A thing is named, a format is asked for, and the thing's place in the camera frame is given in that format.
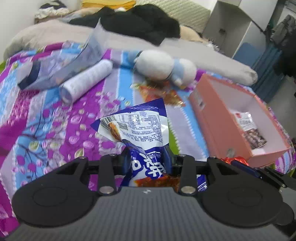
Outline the blue-purple snack bag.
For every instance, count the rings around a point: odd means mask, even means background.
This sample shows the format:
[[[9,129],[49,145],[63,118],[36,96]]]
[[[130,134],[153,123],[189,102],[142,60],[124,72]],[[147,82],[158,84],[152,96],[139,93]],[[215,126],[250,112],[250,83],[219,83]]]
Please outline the blue-purple snack bag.
[[[163,149],[169,144],[169,125],[162,98],[104,116],[91,127],[130,150],[130,168],[124,169],[120,187],[171,187],[178,191],[181,166],[177,166],[177,175],[169,175],[163,163]]]

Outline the red-gold candy wrapper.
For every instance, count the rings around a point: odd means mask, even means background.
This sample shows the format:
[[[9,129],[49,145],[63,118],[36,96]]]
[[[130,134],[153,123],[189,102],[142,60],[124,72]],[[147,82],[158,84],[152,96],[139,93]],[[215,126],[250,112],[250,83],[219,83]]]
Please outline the red-gold candy wrapper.
[[[185,102],[168,82],[153,82],[145,80],[142,83],[134,83],[132,89],[137,90],[144,102],[162,98],[164,103],[171,106],[184,107]]]

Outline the white-red snack bag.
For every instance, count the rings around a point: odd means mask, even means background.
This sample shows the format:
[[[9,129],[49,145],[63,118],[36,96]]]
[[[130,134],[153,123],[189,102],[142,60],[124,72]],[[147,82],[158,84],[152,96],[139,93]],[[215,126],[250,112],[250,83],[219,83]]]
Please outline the white-red snack bag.
[[[267,143],[253,121],[251,113],[238,111],[233,111],[232,113],[243,131],[243,137],[247,140],[252,150],[258,149]]]

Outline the pink cardboard box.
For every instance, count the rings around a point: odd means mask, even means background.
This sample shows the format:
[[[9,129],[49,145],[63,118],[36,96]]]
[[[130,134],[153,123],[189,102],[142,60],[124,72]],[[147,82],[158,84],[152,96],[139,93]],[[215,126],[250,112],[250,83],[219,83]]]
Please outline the pink cardboard box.
[[[290,138],[271,108],[251,90],[231,81],[203,74],[189,96],[208,146],[210,156],[243,157],[251,167],[275,165],[287,173],[295,163]],[[267,141],[252,149],[236,120],[250,113],[259,133]]]

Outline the white cylindrical bottle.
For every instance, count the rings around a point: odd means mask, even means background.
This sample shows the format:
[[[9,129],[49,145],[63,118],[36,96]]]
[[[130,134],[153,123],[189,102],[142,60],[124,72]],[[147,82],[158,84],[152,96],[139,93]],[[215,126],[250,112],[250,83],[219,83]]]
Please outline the white cylindrical bottle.
[[[66,104],[73,104],[97,83],[106,78],[112,72],[112,68],[112,61],[103,59],[94,66],[68,79],[59,87],[62,101]]]

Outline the white and blue plush toy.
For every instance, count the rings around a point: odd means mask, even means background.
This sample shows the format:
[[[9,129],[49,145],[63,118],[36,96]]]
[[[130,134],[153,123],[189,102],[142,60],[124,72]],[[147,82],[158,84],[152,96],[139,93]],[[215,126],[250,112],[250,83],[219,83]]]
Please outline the white and blue plush toy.
[[[196,78],[196,65],[184,58],[173,58],[166,52],[158,50],[132,51],[128,53],[128,61],[139,74],[156,81],[170,81],[173,85],[184,89]]]

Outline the grey bed cover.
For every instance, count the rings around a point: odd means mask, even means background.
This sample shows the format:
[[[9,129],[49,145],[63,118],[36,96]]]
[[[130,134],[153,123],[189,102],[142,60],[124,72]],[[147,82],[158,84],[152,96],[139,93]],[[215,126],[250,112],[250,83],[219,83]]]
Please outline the grey bed cover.
[[[89,27],[71,25],[59,20],[29,26],[18,32],[6,46],[2,57],[8,59],[22,50],[39,49],[49,44],[72,41],[85,43],[92,33]],[[143,39],[105,32],[106,46],[119,50],[146,50],[155,46]],[[199,42],[165,39],[157,50],[176,58],[191,60],[200,69],[217,73],[237,83],[251,86],[258,80],[256,71],[249,66],[222,55]]]

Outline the clear blue-grey plastic bag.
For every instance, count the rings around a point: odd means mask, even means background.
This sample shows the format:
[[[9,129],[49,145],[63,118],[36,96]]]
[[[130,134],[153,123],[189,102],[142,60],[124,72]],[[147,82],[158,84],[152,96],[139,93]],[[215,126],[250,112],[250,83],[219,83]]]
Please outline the clear blue-grey plastic bag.
[[[95,65],[106,52],[104,40],[105,30],[98,23],[76,57],[62,57],[58,53],[53,53],[44,59],[24,63],[16,72],[19,89],[50,89]]]

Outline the beige pillow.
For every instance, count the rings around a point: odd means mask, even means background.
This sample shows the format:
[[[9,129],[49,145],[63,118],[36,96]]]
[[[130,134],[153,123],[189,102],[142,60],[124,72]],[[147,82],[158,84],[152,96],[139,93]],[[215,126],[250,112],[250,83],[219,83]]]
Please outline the beige pillow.
[[[208,42],[207,40],[203,39],[195,30],[184,25],[180,25],[180,39],[200,43]]]

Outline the black clothing pile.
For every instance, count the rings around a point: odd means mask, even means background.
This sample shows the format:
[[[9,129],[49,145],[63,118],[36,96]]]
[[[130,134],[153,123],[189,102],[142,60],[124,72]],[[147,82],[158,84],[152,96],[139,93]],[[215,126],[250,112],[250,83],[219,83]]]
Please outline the black clothing pile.
[[[180,38],[179,22],[153,4],[138,5],[127,11],[115,11],[105,6],[69,23],[91,28],[100,23],[109,32],[144,39],[156,46],[166,38]]]

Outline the grey white wardrobe cabinet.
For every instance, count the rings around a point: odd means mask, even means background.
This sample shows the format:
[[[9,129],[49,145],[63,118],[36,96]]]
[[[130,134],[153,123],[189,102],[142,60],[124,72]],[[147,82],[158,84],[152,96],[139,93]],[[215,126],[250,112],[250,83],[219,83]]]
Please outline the grey white wardrobe cabinet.
[[[259,51],[266,48],[265,30],[277,1],[217,1],[203,30],[203,36],[218,45],[228,57],[234,57],[243,43]]]

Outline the yellow cloth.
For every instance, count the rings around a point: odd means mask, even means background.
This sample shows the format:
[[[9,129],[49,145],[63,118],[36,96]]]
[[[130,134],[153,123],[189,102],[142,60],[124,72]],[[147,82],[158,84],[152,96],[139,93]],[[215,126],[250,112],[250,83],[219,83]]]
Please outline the yellow cloth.
[[[110,9],[124,8],[129,10],[133,8],[136,1],[130,0],[83,0],[81,1],[81,8],[103,8],[108,7]]]

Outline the hanging clothes rack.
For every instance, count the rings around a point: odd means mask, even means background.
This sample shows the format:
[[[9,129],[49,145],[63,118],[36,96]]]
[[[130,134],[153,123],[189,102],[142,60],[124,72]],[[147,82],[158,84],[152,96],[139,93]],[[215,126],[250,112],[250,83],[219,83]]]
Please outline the hanging clothes rack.
[[[280,51],[273,69],[295,78],[295,1],[278,1],[270,20],[270,40]]]

